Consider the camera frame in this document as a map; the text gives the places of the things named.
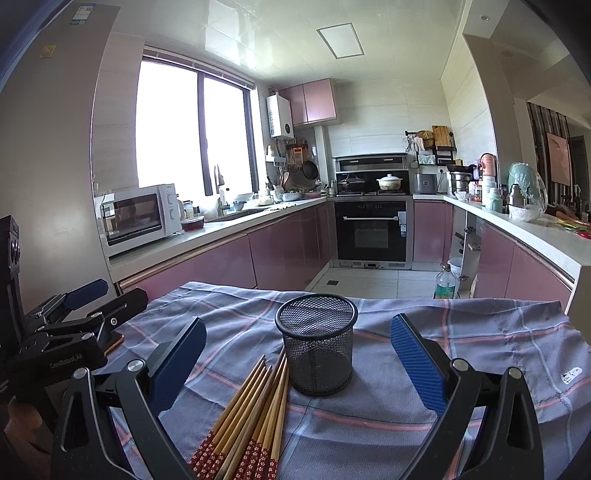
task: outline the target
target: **wooden chopstick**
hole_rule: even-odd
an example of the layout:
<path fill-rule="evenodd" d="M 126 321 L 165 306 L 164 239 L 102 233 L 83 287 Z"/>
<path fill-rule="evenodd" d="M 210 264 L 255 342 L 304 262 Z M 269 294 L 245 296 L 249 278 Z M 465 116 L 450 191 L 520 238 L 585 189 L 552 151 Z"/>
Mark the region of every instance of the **wooden chopstick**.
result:
<path fill-rule="evenodd" d="M 272 391 L 275 391 L 278 383 L 279 383 L 279 375 L 276 375 L 275 380 L 273 382 Z M 272 395 L 269 395 L 269 397 L 267 398 L 267 401 L 265 402 L 265 406 L 262 409 L 261 416 L 258 419 L 258 422 L 256 424 L 256 428 L 252 434 L 251 440 L 250 440 L 250 442 L 248 442 L 248 445 L 246 446 L 246 451 L 244 452 L 244 455 L 242 455 L 242 460 L 240 461 L 240 465 L 238 465 L 238 470 L 236 470 L 236 474 L 234 474 L 234 480 L 242 480 L 242 478 L 246 474 L 246 471 L 248 470 L 248 466 L 250 465 L 251 458 L 254 458 L 254 466 L 251 468 L 251 470 L 256 468 L 258 454 L 261 450 L 261 444 L 258 443 L 257 440 L 258 440 L 258 436 L 261 433 L 263 425 L 265 423 L 265 419 L 267 418 L 267 413 L 269 412 L 269 408 L 271 407 L 271 399 L 272 399 Z"/>
<path fill-rule="evenodd" d="M 229 430 L 233 429 L 233 425 L 238 421 L 238 418 L 242 415 L 244 409 L 246 409 L 248 403 L 250 402 L 250 399 L 254 395 L 256 386 L 262 381 L 263 378 L 265 378 L 266 374 L 266 367 L 258 369 L 257 375 L 253 377 L 252 381 L 244 390 L 240 399 L 238 400 L 238 402 L 236 402 L 234 408 L 232 409 L 226 420 L 224 420 L 219 431 L 215 434 L 213 440 L 207 446 L 203 456 L 200 458 L 198 463 L 193 468 L 193 471 L 197 473 L 198 478 L 205 477 L 207 472 L 209 472 L 209 469 L 214 465 L 215 460 L 217 458 L 217 454 L 220 452 L 220 449 L 217 448 L 218 445 L 221 442 L 224 442 L 224 436 L 226 436 Z"/>
<path fill-rule="evenodd" d="M 281 365 L 281 362 L 283 361 L 284 357 L 285 351 L 284 349 L 282 349 L 279 358 L 277 359 L 277 365 Z M 234 447 L 232 448 L 232 450 L 230 450 L 230 453 L 226 457 L 226 460 L 224 460 L 224 463 L 222 464 L 220 471 L 216 475 L 215 480 L 232 480 L 234 474 L 236 474 L 236 470 L 238 469 L 238 465 L 240 464 L 242 455 L 246 450 L 246 446 L 250 441 L 252 433 L 256 428 L 256 424 L 258 422 L 259 416 L 261 415 L 261 411 L 265 406 L 265 403 L 267 402 L 267 398 L 269 397 L 272 391 L 273 385 L 275 384 L 275 377 L 278 374 L 278 370 L 278 368 L 273 369 L 273 381 L 269 381 L 265 385 L 265 388 L 263 389 L 261 396 L 256 402 L 255 407 L 253 408 L 253 415 L 251 415 L 248 419 L 248 422 L 245 425 L 244 430 L 241 436 L 239 437 L 239 440 L 234 444 Z"/>
<path fill-rule="evenodd" d="M 277 477 L 277 465 L 279 464 L 279 455 L 281 453 L 281 439 L 283 438 L 283 425 L 285 423 L 285 409 L 287 408 L 287 392 L 289 390 L 287 377 L 283 383 L 283 392 L 281 395 L 281 405 L 275 427 L 275 437 L 273 438 L 273 447 L 271 449 L 271 460 L 269 460 L 269 471 L 267 480 L 275 480 Z"/>
<path fill-rule="evenodd" d="M 242 429 L 248 421 L 256 402 L 260 398 L 262 390 L 267 384 L 272 384 L 273 380 L 271 378 L 271 373 L 272 368 L 269 368 L 269 370 L 265 372 L 260 382 L 257 383 L 256 389 L 249 398 L 248 403 L 244 405 L 245 408 L 241 409 L 238 416 L 236 416 L 235 421 L 232 422 L 230 428 L 222 437 L 222 440 L 220 440 L 218 445 L 215 447 L 212 455 L 213 464 L 211 465 L 209 472 L 207 472 L 205 475 L 204 480 L 213 480 L 213 478 L 218 473 L 224 460 L 228 456 L 228 453 L 232 450 L 237 438 L 242 433 Z"/>
<path fill-rule="evenodd" d="M 287 361 L 283 362 L 281 370 L 281 379 L 279 380 L 280 387 L 275 391 L 273 400 L 271 402 L 271 409 L 269 411 L 269 423 L 265 433 L 265 439 L 262 443 L 261 456 L 256 467 L 255 478 L 264 478 L 267 462 L 269 461 L 269 449 L 271 448 L 273 438 L 275 436 L 275 425 L 277 423 L 277 416 L 279 414 L 279 407 L 281 399 L 283 398 L 283 384 L 287 375 Z"/>
<path fill-rule="evenodd" d="M 240 389 L 232 397 L 232 399 L 230 400 L 230 403 L 228 404 L 228 406 L 226 406 L 226 408 L 224 409 L 224 411 L 222 412 L 222 414 L 218 418 L 217 422 L 213 425 L 212 429 L 209 431 L 209 433 L 207 434 L 207 436 L 205 437 L 205 439 L 201 442 L 201 445 L 199 446 L 199 448 L 197 449 L 197 451 L 193 454 L 193 456 L 189 460 L 189 466 L 191 468 L 194 468 L 195 467 L 195 465 L 197 464 L 197 462 L 199 461 L 199 459 L 202 457 L 203 452 L 205 452 L 207 446 L 211 443 L 211 441 L 213 440 L 215 434 L 222 427 L 224 421 L 226 420 L 226 418 L 228 417 L 228 415 L 230 414 L 230 412 L 234 408 L 234 405 L 236 405 L 236 403 L 240 399 L 240 396 L 242 395 L 242 393 L 246 390 L 246 388 L 248 387 L 249 383 L 252 381 L 253 377 L 256 374 L 258 374 L 258 371 L 261 368 L 261 365 L 264 366 L 264 364 L 265 364 L 265 355 L 263 355 L 261 357 L 261 359 L 253 367 L 253 369 L 251 370 L 251 372 L 248 374 L 248 377 L 246 378 L 246 380 L 242 383 L 242 386 L 240 387 Z"/>

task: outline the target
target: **painting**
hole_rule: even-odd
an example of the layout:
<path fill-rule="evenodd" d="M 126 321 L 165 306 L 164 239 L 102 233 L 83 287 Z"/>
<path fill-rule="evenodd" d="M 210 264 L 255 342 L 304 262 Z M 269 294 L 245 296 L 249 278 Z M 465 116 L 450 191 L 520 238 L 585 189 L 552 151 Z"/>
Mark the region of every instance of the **painting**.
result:
<path fill-rule="evenodd" d="M 571 185 L 571 165 L 569 143 L 565 138 L 554 134 L 548 136 L 550 150 L 550 175 L 552 181 L 562 185 Z"/>

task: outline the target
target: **black wire mesh cup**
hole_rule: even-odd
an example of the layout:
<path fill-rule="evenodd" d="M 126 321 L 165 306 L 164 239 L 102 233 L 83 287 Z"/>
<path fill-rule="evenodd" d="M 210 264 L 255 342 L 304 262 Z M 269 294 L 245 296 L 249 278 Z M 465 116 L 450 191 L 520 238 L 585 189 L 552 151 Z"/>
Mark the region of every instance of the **black wire mesh cup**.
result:
<path fill-rule="evenodd" d="M 311 294 L 284 303 L 275 315 L 283 334 L 294 388 L 323 397 L 353 376 L 353 325 L 357 307 L 338 295 Z"/>

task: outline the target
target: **window frame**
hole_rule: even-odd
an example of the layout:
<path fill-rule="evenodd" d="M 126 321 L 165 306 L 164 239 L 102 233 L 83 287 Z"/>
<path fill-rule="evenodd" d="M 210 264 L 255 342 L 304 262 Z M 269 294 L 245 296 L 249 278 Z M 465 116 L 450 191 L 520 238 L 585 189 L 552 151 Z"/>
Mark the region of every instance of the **window frame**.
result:
<path fill-rule="evenodd" d="M 229 82 L 210 73 L 206 73 L 202 70 L 192 69 L 188 66 L 172 63 L 165 60 L 155 59 L 152 57 L 143 56 L 142 61 L 150 61 L 152 63 L 159 63 L 169 67 L 175 67 L 179 69 L 189 70 L 190 72 L 197 73 L 197 121 L 199 122 L 199 153 L 201 157 L 201 167 L 203 174 L 203 190 L 206 197 L 214 195 L 213 183 L 211 178 L 211 172 L 209 170 L 209 158 L 207 156 L 207 132 L 205 128 L 205 101 L 204 101 L 204 80 L 205 78 L 215 80 L 217 82 L 225 83 L 226 85 L 232 86 L 239 89 L 242 92 L 242 99 L 244 105 L 244 123 L 246 128 L 246 147 L 248 150 L 248 164 L 251 169 L 251 186 L 252 192 L 256 193 L 259 189 L 259 178 L 258 169 L 256 165 L 256 151 L 255 151 L 255 138 L 254 138 L 254 126 L 252 123 L 252 104 L 251 104 L 251 91 L 236 83 Z"/>

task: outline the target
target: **blue gripper pad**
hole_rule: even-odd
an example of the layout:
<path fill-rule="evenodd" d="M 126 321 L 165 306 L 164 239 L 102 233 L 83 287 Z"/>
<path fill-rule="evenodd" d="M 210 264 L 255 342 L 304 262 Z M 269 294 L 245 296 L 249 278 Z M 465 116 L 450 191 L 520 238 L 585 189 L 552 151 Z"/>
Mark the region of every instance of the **blue gripper pad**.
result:
<path fill-rule="evenodd" d="M 435 411 L 438 417 L 443 415 L 447 407 L 444 378 L 400 315 L 392 318 L 390 343 L 425 408 Z"/>

